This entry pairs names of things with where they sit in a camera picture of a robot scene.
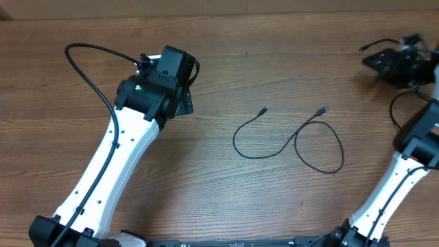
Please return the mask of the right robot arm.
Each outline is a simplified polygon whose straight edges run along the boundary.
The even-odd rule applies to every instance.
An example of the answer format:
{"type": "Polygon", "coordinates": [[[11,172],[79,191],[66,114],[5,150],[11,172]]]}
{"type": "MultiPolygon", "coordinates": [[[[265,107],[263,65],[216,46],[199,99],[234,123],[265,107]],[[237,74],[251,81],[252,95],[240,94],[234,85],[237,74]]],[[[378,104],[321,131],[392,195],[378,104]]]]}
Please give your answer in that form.
{"type": "MultiPolygon", "coordinates": [[[[407,88],[411,82],[438,83],[438,51],[427,49],[430,58],[415,45],[400,51],[384,49],[364,58],[380,79],[407,88]]],[[[395,136],[390,166],[365,203],[341,226],[315,239],[312,246],[387,246],[384,229],[417,182],[438,169],[438,90],[426,105],[406,122],[395,136]]]]}

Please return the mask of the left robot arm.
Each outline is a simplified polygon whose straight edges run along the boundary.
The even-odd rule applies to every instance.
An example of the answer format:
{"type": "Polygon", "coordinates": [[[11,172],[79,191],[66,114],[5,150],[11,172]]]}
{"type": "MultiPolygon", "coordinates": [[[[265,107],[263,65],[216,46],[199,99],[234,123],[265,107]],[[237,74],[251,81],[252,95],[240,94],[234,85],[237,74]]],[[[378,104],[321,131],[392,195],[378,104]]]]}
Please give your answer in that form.
{"type": "Polygon", "coordinates": [[[36,216],[29,228],[35,247],[146,246],[136,233],[109,232],[117,203],[134,168],[167,121],[193,112],[189,87],[200,71],[195,57],[166,46],[141,54],[137,72],[122,81],[110,103],[84,72],[72,66],[110,110],[106,133],[81,179],[52,217],[36,216]]]}

